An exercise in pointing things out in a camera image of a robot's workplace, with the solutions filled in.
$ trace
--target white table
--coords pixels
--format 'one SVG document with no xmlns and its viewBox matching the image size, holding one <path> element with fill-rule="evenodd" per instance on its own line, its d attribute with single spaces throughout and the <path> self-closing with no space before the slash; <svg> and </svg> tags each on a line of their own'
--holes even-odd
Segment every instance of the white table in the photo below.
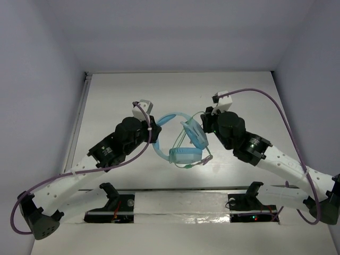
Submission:
<svg viewBox="0 0 340 255">
<path fill-rule="evenodd" d="M 132 102 L 151 100 L 158 119 L 169 112 L 194 114 L 212 105 L 211 96 L 223 90 L 257 88 L 281 105 L 270 72 L 95 74 L 84 109 L 73 164 L 88 149 L 114 131 Z M 244 92 L 233 96 L 231 111 L 245 119 L 250 132 L 270 140 L 288 155 L 296 153 L 281 117 L 263 95 Z M 168 151 L 181 130 L 174 119 L 160 134 Z M 204 167 L 178 169 L 158 158 L 152 148 L 135 162 L 110 171 L 84 188 L 111 182 L 117 189 L 212 188 L 248 186 L 253 181 L 283 184 L 276 175 L 242 163 L 226 151 L 214 135 L 208 135 L 214 160 Z M 310 226 L 295 210 L 285 208 L 276 223 L 227 224 L 86 224 L 79 218 L 52 236 L 37 241 L 32 255 L 88 254 L 308 254 L 335 255 L 328 226 Z"/>
<path fill-rule="evenodd" d="M 154 104 L 151 114 L 159 119 L 170 112 L 192 115 L 205 111 L 206 107 L 213 105 L 211 97 L 216 92 L 241 88 L 264 90 L 281 105 L 270 72 L 94 74 L 73 165 L 92 146 L 112 133 L 123 118 L 132 116 L 133 101 L 151 100 Z M 288 132 L 269 99 L 256 92 L 243 92 L 232 98 L 230 110 L 245 119 L 248 131 L 263 136 L 296 158 Z M 180 121 L 182 119 L 178 117 L 163 126 L 159 138 L 166 153 L 181 130 Z M 111 182 L 117 189 L 235 187 L 248 186 L 253 181 L 284 184 L 280 177 L 237 160 L 213 134 L 209 134 L 208 139 L 214 159 L 204 167 L 176 168 L 159 158 L 150 146 L 135 162 L 110 171 L 84 188 L 92 189 L 103 182 Z M 183 145 L 191 147 L 188 142 Z"/>
</svg>

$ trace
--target blue ear cup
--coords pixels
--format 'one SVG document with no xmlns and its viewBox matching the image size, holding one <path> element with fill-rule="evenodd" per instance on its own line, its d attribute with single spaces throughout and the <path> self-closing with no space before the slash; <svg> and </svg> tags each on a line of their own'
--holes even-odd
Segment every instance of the blue ear cup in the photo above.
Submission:
<svg viewBox="0 0 340 255">
<path fill-rule="evenodd" d="M 169 150 L 169 156 L 166 156 L 159 148 L 159 140 L 153 143 L 153 148 L 161 158 L 176 164 L 192 164 L 202 160 L 202 151 L 208 145 L 206 134 L 203 132 L 200 124 L 184 113 L 170 113 L 157 121 L 157 125 L 162 126 L 176 116 L 182 116 L 187 121 L 181 122 L 190 141 L 196 148 L 174 148 Z"/>
</svg>

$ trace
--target gray wall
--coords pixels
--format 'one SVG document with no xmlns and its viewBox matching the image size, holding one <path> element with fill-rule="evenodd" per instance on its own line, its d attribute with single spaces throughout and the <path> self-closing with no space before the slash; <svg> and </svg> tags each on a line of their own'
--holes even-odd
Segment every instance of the gray wall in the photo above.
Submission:
<svg viewBox="0 0 340 255">
<path fill-rule="evenodd" d="M 307 163 L 340 173 L 340 1 L 317 0 L 274 77 Z M 340 251 L 340 223 L 331 227 Z"/>
<path fill-rule="evenodd" d="M 84 73 L 46 1 L 0 2 L 0 253 L 30 254 L 9 224 L 16 196 L 58 173 Z M 28 228 L 16 218 L 23 231 Z"/>
<path fill-rule="evenodd" d="M 313 0 L 49 2 L 87 71 L 268 71 Z"/>
</svg>

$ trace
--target blue headphones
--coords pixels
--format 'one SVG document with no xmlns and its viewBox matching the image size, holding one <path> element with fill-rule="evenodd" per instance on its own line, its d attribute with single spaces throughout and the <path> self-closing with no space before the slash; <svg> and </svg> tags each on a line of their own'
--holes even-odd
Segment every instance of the blue headphones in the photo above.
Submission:
<svg viewBox="0 0 340 255">
<path fill-rule="evenodd" d="M 187 121 L 181 121 L 184 130 L 189 137 L 191 143 L 195 148 L 173 148 L 169 150 L 169 156 L 166 156 L 159 148 L 159 140 L 153 143 L 153 147 L 157 155 L 170 163 L 176 164 L 192 164 L 195 162 L 203 162 L 202 151 L 209 145 L 207 135 L 204 133 L 200 124 L 195 121 L 191 116 L 185 113 L 169 113 L 157 121 L 157 125 L 163 126 L 168 121 L 176 116 L 182 116 Z"/>
</svg>

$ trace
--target green wire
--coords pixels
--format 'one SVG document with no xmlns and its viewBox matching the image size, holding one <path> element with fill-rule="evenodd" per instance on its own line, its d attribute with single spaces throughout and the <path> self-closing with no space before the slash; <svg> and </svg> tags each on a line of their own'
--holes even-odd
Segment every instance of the green wire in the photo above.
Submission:
<svg viewBox="0 0 340 255">
<path fill-rule="evenodd" d="M 193 120 L 193 118 L 197 115 L 197 114 L 200 114 L 200 113 L 204 113 L 204 112 L 198 112 L 198 113 L 195 113 L 194 115 L 191 116 L 191 118 L 187 121 L 188 124 L 190 124 L 190 122 Z M 176 141 L 174 142 L 174 145 L 172 146 L 172 151 L 174 151 L 175 148 L 179 148 L 183 141 L 184 141 L 184 138 L 186 136 L 186 132 L 185 132 L 185 129 L 183 128 L 181 133 L 179 134 L 179 136 L 176 138 Z M 179 166 L 177 165 L 176 163 L 174 163 L 175 166 L 177 166 L 178 168 L 190 168 L 190 165 L 188 165 L 189 167 L 185 167 L 185 166 Z"/>
</svg>

